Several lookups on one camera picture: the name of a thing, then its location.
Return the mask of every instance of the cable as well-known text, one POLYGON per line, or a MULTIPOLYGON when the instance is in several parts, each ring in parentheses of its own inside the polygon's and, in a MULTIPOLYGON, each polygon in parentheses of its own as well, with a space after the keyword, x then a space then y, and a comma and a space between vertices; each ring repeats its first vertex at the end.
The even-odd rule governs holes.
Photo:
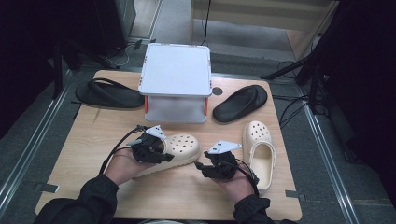
POLYGON ((300 113, 300 111, 301 111, 301 110, 304 108, 304 106, 306 106, 306 105, 308 105, 308 103, 305 103, 305 104, 301 105, 297 110, 295 110, 294 112, 292 112, 291 115, 290 115, 287 119, 282 120, 282 122, 285 122, 285 121, 286 121, 286 123, 284 123, 283 125, 281 125, 280 129, 283 129, 283 128, 291 121, 292 118, 294 118, 298 113, 300 113))
MULTIPOLYGON (((204 16, 204 12, 202 11, 202 9, 203 9, 204 7, 203 7, 203 4, 202 4, 202 1, 199 1, 199 4, 200 4, 199 8, 201 9, 201 10, 200 10, 200 12, 201 12, 201 17, 203 17, 203 16, 204 16)), ((205 32, 204 20, 201 20, 201 28, 202 28, 202 32, 204 33, 204 32, 205 32)))
POLYGON ((116 66, 124 66, 125 64, 127 64, 127 63, 129 62, 128 48, 130 48, 131 46, 134 46, 134 44, 128 45, 128 46, 125 48, 125 51, 124 51, 124 52, 125 52, 126 57, 127 57, 127 60, 126 60, 125 63, 114 63, 114 62, 112 62, 109 58, 106 57, 106 59, 107 59, 110 63, 112 63, 112 64, 114 64, 114 65, 116 65, 116 66))
POLYGON ((291 115, 290 115, 288 118, 283 119, 284 116, 285 116, 285 114, 286 114, 286 112, 288 111, 288 109, 289 109, 292 105, 294 105, 296 102, 299 102, 299 101, 301 101, 301 100, 307 100, 306 97, 307 97, 307 95, 304 95, 304 96, 295 98, 293 101, 291 101, 290 104, 288 104, 288 106, 286 106, 285 110, 283 111, 282 115, 280 116, 280 120, 279 120, 280 129, 284 128, 284 127, 290 122, 290 120, 291 120, 292 118, 294 118, 294 117, 303 109, 303 107, 304 107, 305 105, 307 105, 307 103, 303 104, 303 105, 300 106, 297 110, 295 110, 294 112, 292 112, 291 115))
POLYGON ((124 149, 131 149, 131 148, 130 147, 119 147, 116 149, 116 151, 114 151, 113 155, 116 154, 118 151, 124 150, 124 149))
POLYGON ((207 36, 207 20, 209 19, 209 11, 210 11, 210 5, 212 4, 212 1, 209 0, 209 5, 207 6, 207 13, 206 13, 206 23, 205 23, 205 36, 204 40, 201 43, 201 46, 205 43, 206 41, 206 36, 207 36))
POLYGON ((296 99, 301 98, 300 96, 299 97, 296 97, 296 96, 283 96, 283 95, 272 95, 272 96, 273 96, 274 99, 285 100, 285 101, 294 101, 296 99))
POLYGON ((257 196, 260 196, 259 190, 257 189, 257 182, 258 182, 257 180, 258 180, 258 178, 257 178, 257 176, 253 173, 253 170, 252 170, 246 163, 244 163, 243 161, 241 161, 242 164, 244 164, 244 165, 247 167, 247 169, 250 171, 250 174, 248 174, 247 172, 245 172, 243 169, 241 169, 241 168, 239 167, 239 165, 240 165, 241 163, 239 163, 237 166, 235 166, 235 165, 233 165, 233 164, 231 164, 231 163, 229 163, 229 162, 227 162, 227 161, 218 161, 218 160, 215 160, 215 161, 217 161, 217 162, 219 162, 219 163, 223 163, 223 164, 229 165, 229 166, 232 166, 233 168, 236 168, 238 171, 240 171, 242 174, 244 174, 244 175, 246 176, 248 182, 250 183, 251 187, 253 187, 254 193, 255 193, 257 196))
POLYGON ((122 148, 119 148, 119 146, 121 145, 121 143, 123 143, 123 141, 125 141, 126 138, 128 138, 133 133, 143 132, 147 129, 148 129, 148 127, 146 127, 146 126, 137 125, 136 128, 134 128, 133 130, 131 130, 130 132, 125 134, 125 136, 123 136, 121 138, 121 140, 114 146, 113 150, 111 150, 110 154, 108 154, 107 158, 103 161, 102 167, 100 168, 100 171, 99 171, 99 175, 101 175, 105 171, 107 164, 108 164, 109 160, 111 159, 111 157, 114 155, 114 153, 116 153, 118 150, 122 149, 122 148))

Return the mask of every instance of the container lid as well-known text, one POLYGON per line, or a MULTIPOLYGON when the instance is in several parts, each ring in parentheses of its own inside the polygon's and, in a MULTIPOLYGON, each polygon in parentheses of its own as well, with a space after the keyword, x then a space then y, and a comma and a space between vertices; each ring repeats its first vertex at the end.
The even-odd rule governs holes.
POLYGON ((205 46, 148 44, 139 91, 143 95, 212 94, 210 52, 205 46))

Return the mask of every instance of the black device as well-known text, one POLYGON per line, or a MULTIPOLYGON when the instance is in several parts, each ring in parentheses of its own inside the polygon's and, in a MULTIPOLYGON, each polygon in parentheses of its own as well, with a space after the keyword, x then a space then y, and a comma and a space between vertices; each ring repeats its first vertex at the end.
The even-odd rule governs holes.
POLYGON ((169 153, 163 154, 165 147, 163 141, 159 137, 146 133, 146 130, 148 130, 149 128, 150 127, 146 127, 143 125, 137 125, 136 128, 125 134, 125 136, 123 136, 122 139, 114 146, 113 150, 111 150, 110 154, 102 163, 102 167, 99 171, 99 174, 102 174, 105 171, 107 164, 110 161, 110 158, 114 155, 114 153, 122 149, 131 148, 134 155, 134 159, 136 161, 144 161, 150 163, 161 163, 163 161, 171 161, 175 156, 169 153), (129 143, 128 147, 119 147, 121 143, 125 141, 126 138, 128 138, 131 134, 137 132, 143 132, 143 133, 132 143, 129 143))
POLYGON ((163 154, 163 141, 151 134, 143 133, 131 146, 134 159, 150 163, 160 164, 163 161, 171 161, 175 156, 169 153, 163 154))
POLYGON ((204 177, 215 179, 231 179, 238 168, 235 156, 230 151, 221 154, 209 154, 204 152, 213 165, 203 165, 196 161, 194 164, 198 170, 202 171, 204 177))

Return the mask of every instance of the metal rail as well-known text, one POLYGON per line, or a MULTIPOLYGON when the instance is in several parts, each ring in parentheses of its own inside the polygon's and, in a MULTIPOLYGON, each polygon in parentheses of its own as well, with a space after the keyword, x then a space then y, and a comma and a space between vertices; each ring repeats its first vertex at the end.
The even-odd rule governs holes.
MULTIPOLYGON (((303 90, 300 89, 300 91, 301 91, 301 95, 305 95, 303 90)), ((320 128, 318 119, 312 113, 309 106, 306 105, 304 107, 304 111, 306 117, 308 118, 308 122, 311 126, 312 133, 314 134, 315 139, 318 143, 320 155, 323 159, 330 181, 332 182, 332 187, 334 189, 335 196, 337 197, 337 200, 340 204, 346 223, 359 224, 360 222, 356 214, 355 208, 353 206, 353 203, 349 197, 349 193, 347 192, 347 187, 344 184, 343 178, 338 172, 334 159, 332 158, 332 153, 330 152, 329 146, 326 142, 326 138, 323 135, 323 131, 320 128)))
POLYGON ((10 175, 8 176, 6 182, 2 185, 0 190, 0 220, 7 210, 7 207, 14 196, 19 184, 21 183, 30 163, 32 162, 37 150, 39 149, 47 130, 49 129, 53 119, 55 118, 58 110, 64 101, 64 97, 70 86, 70 82, 73 76, 68 70, 64 75, 64 88, 60 93, 59 97, 52 100, 49 104, 45 115, 42 120, 40 120, 37 125, 35 132, 33 133, 31 139, 23 150, 20 158, 12 169, 10 175))

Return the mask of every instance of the person's right hand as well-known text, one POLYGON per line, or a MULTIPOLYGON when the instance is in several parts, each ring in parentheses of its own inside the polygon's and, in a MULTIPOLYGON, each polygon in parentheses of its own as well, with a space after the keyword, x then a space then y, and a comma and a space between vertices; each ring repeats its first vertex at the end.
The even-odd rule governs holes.
MULTIPOLYGON (((240 165, 239 168, 242 168, 246 173, 249 173, 245 165, 240 165)), ((253 187, 248 181, 248 178, 239 170, 237 170, 233 178, 229 180, 212 180, 224 189, 233 203, 238 203, 248 195, 254 194, 253 187)))

